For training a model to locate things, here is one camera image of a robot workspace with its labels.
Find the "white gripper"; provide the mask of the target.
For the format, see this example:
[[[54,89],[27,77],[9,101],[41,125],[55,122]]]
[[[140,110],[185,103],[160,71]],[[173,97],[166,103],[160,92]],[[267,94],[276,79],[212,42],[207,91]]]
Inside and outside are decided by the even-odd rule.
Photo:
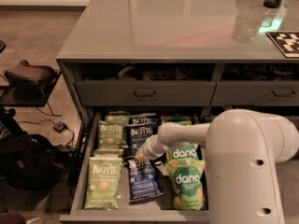
[[[142,148],[136,152],[135,158],[138,161],[155,160],[169,149],[170,146],[163,143],[159,136],[155,134],[145,141]]]

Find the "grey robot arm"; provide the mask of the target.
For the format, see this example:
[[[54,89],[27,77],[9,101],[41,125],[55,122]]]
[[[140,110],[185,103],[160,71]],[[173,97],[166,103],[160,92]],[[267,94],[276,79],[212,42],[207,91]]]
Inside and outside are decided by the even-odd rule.
[[[135,157],[155,160],[188,142],[206,146],[209,224],[285,224],[276,165],[298,151],[299,132],[291,121],[231,109],[205,124],[168,122]]]

